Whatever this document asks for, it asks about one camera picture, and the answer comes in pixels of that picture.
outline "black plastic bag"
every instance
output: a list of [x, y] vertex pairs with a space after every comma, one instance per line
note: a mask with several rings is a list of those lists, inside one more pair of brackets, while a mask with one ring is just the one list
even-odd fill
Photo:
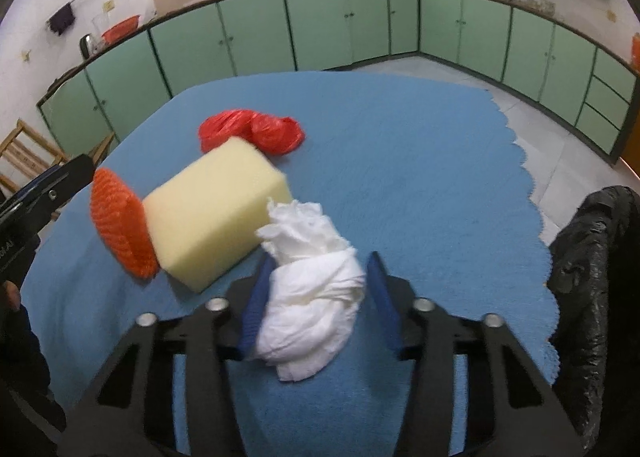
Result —
[[551, 341], [554, 391], [588, 455], [634, 455], [640, 440], [640, 196], [589, 195], [550, 246], [548, 282], [560, 308]]

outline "blue gripper pad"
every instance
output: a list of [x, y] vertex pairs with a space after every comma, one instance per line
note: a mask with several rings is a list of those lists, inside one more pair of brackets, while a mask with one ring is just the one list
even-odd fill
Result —
[[260, 332], [264, 310], [269, 301], [270, 277], [276, 266], [276, 261], [269, 255], [265, 255], [260, 260], [260, 265], [256, 270], [254, 289], [249, 297], [249, 302], [247, 302], [242, 312], [242, 330], [238, 350], [240, 350], [243, 358], [247, 357], [252, 348], [254, 348], [258, 332]]
[[386, 345], [396, 356], [399, 356], [404, 348], [401, 334], [402, 320], [389, 294], [388, 274], [377, 251], [371, 253], [367, 261], [367, 289], [378, 309]]

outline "metal screw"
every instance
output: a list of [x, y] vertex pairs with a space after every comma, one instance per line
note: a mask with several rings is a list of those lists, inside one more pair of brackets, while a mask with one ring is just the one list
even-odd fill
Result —
[[150, 327], [158, 321], [158, 316], [152, 312], [145, 312], [136, 318], [136, 323], [141, 327]]
[[223, 311], [229, 307], [229, 302], [226, 298], [212, 298], [205, 307], [211, 312]]
[[495, 329], [498, 327], [502, 327], [504, 325], [504, 320], [502, 319], [501, 316], [498, 316], [497, 314], [492, 313], [484, 317], [484, 324], [487, 327], [491, 327]]
[[416, 298], [414, 300], [414, 309], [418, 312], [431, 312], [436, 308], [436, 304], [426, 298]]

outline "white tiled floor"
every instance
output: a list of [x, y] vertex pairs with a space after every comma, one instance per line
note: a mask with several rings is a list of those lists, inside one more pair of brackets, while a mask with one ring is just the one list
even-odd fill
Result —
[[623, 161], [610, 167], [539, 110], [466, 72], [418, 57], [390, 60], [358, 70], [403, 74], [489, 90], [506, 114], [509, 127], [518, 136], [517, 144], [527, 153], [524, 166], [536, 183], [531, 200], [542, 214], [545, 229], [540, 238], [547, 245], [569, 223], [576, 208], [590, 193], [618, 184], [640, 193], [640, 179]]

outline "yellow sponge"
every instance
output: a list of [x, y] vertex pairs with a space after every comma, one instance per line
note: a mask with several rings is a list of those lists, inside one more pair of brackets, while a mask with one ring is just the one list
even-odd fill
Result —
[[143, 201], [160, 266], [199, 293], [254, 249], [267, 202], [291, 202], [285, 175], [230, 138]]

